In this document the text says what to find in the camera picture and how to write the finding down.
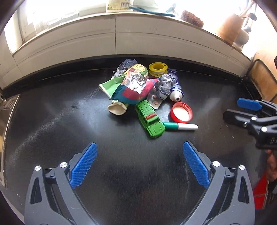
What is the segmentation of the person's right hand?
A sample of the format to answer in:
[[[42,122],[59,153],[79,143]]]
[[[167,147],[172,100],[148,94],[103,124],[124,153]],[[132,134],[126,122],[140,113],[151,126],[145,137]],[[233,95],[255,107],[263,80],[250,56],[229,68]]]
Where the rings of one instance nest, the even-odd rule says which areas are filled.
[[[269,182],[273,182],[277,178],[276,171],[276,157],[273,153],[273,150],[267,150],[267,169],[266,176]]]

